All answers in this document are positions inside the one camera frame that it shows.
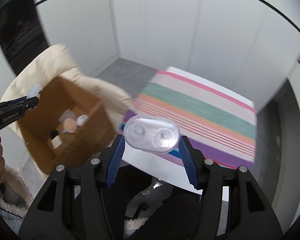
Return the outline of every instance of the clear plastic case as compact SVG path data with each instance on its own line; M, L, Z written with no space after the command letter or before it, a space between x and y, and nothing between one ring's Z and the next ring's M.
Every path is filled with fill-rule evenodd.
M150 115L130 118L123 129L123 135L131 147L161 154L172 151L180 140L179 127L173 120Z

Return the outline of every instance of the small white object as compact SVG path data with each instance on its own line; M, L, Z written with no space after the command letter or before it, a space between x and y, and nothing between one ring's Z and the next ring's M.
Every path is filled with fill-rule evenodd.
M51 140L51 143L52 143L52 146L56 149L58 148L61 144L62 144L62 141L60 139L60 136L56 136L55 138L53 138Z
M32 88L30 89L28 95L27 95L27 99L28 98L33 98L33 97L40 97L40 91L42 90L42 87L40 85L34 85L32 86Z
M83 126L84 123L89 119L89 116L83 114L77 118L77 126Z
M98 158L93 158L90 163L93 164L93 165L96 165L100 162L100 160Z
M240 166L240 167L239 167L239 171L241 171L241 172L247 172L248 169L247 169L246 166Z
M145 224L149 218L137 218L124 221L124 230L137 230Z
M204 163L207 165L212 165L213 164L213 160L212 159L205 159Z
M131 147L160 154L172 151L180 140L179 127L173 120L149 115L130 118L123 129L123 135Z
M58 166L56 167L56 170L57 170L57 171L63 171L64 169L65 169L65 166L62 165L62 164L60 164L60 165L58 165Z

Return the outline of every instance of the purple stripe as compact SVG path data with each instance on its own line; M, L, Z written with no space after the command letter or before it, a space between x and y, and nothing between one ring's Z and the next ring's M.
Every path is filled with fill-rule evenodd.
M154 153L154 155L157 155L169 162L175 163L175 164L183 167L182 160L178 157L175 157L175 156L169 154L169 153L166 153L166 154Z
M237 168L241 165L246 166L249 170L253 168L253 162L241 159L232 154L226 153L219 149L216 149L207 144L198 142L190 137L188 137L193 148L200 150L206 159L212 159L217 163L221 163L226 166Z
M134 117L135 115L137 114L129 109L126 113L124 120L127 122L131 117Z

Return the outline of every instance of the black object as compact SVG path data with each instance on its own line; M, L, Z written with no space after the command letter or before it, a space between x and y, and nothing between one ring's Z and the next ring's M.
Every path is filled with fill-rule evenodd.
M48 48L34 0L0 0L0 46L16 75Z
M138 206L138 208L137 208L135 214L133 215L132 219L137 219L139 217L141 211L146 211L148 209L149 209L149 206L148 206L147 203L145 203L145 202L140 203L140 205Z
M51 133L50 133L50 137L51 137L51 140L53 140L55 137L57 137L59 135L58 131L56 130L53 130Z
M0 130L25 116L25 111L38 105L38 98L18 98L0 103ZM0 197L5 192L5 185L0 184Z
M0 130L25 116L27 110L35 108L39 103L37 97L18 98L0 103Z
M121 138L122 135L117 135L112 146L104 149L99 159L93 159L100 162L88 161L78 168L64 167L61 171L53 171L26 214L19 231L20 238L114 239L103 204L101 188L107 187L107 168ZM81 185L84 236L77 232L74 219L75 185Z
M201 206L189 240L277 240L282 236L280 224L271 205L250 171L208 165L201 151L182 136L196 167L198 189L202 189ZM217 236L222 187L229 186L226 232Z

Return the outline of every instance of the striped towel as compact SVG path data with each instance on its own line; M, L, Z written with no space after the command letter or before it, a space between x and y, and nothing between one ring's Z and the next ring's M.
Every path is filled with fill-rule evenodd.
M227 168L244 165L252 169L256 112L251 105L204 82L158 71L127 111L121 131L127 120L136 114L168 117L178 124L181 135L188 136L192 146L205 158ZM156 155L183 166L178 148Z

